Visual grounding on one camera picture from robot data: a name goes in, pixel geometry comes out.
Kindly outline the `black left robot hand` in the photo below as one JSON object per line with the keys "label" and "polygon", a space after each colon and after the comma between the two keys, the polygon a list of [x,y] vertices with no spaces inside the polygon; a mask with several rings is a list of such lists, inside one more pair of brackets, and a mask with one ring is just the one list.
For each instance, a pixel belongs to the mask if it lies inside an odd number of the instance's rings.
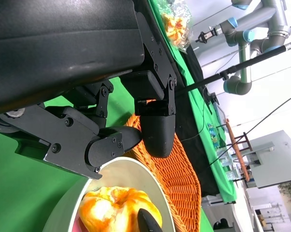
{"label": "black left robot hand", "polygon": [[0,133],[17,154],[100,179],[175,136],[176,65],[147,0],[0,0]]}

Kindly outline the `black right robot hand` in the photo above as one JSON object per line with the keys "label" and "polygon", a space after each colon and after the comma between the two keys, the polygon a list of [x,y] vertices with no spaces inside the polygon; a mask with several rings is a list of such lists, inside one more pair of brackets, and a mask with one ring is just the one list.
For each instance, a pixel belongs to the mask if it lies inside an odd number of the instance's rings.
{"label": "black right robot hand", "polygon": [[158,222],[146,209],[139,209],[137,219],[140,232],[162,232]]}

